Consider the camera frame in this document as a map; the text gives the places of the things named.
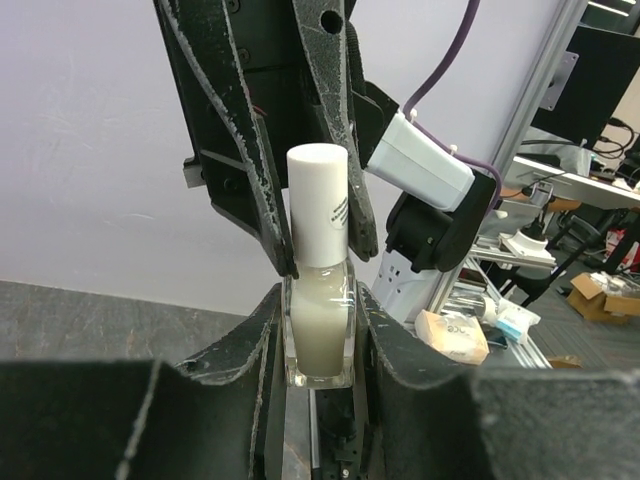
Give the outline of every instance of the small white object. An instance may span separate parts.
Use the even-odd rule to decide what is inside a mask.
[[[328,143],[287,152],[291,230],[296,262],[330,267],[347,258],[348,153]]]
[[[401,113],[391,120],[367,171],[446,212],[460,205],[474,180],[467,165],[442,150]]]
[[[498,306],[491,297],[483,296],[484,312],[480,321],[488,325],[495,325],[498,318]]]
[[[529,317],[519,309],[507,308],[498,315],[495,326],[516,343],[522,345],[529,341]]]

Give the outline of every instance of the plastic bag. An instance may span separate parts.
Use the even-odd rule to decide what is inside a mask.
[[[480,365],[489,354],[487,340],[475,317],[459,313],[441,316],[423,310],[415,327],[418,338],[456,362]]]

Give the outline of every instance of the cardboard box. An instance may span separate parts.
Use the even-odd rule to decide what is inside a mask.
[[[553,368],[582,368],[582,362],[576,355],[547,358]]]
[[[571,284],[573,291],[567,301],[585,320],[624,324],[630,316],[640,315],[640,298],[607,295],[587,273],[575,277]]]

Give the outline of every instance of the black mount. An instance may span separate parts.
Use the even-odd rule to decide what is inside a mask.
[[[364,261],[377,234],[361,164],[390,103],[365,83],[348,18],[355,1],[154,0],[194,156],[218,213],[256,237],[280,276],[296,275],[281,189],[286,152],[349,152],[349,243]]]
[[[387,219],[387,251],[411,261],[411,270],[448,272],[464,260],[496,188],[492,178],[474,172],[475,179],[458,208],[442,212],[403,193]]]

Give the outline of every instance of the white bottle cap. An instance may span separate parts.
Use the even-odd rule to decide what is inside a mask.
[[[287,152],[293,249],[299,265],[330,267],[347,258],[348,153],[330,143]]]

